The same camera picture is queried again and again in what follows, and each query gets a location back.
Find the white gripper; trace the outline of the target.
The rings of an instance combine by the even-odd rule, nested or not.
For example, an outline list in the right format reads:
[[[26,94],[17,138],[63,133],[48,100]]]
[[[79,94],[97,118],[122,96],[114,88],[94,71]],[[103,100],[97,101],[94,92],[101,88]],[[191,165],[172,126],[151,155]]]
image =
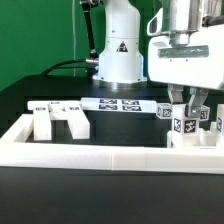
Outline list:
[[[185,86],[190,100],[187,118],[199,118],[207,89],[224,88],[224,24],[205,26],[201,10],[161,8],[147,24],[148,75],[151,81],[170,83],[172,105],[182,104]]]

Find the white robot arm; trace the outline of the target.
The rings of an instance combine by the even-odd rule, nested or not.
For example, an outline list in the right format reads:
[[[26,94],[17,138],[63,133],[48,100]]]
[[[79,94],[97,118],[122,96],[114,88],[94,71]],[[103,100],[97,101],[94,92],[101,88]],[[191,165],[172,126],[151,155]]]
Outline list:
[[[147,24],[148,74],[168,85],[171,102],[190,88],[187,116],[196,118],[210,89],[224,90],[224,0],[159,0]],[[104,0],[105,48],[93,79],[118,88],[144,83],[140,14],[129,0]]]

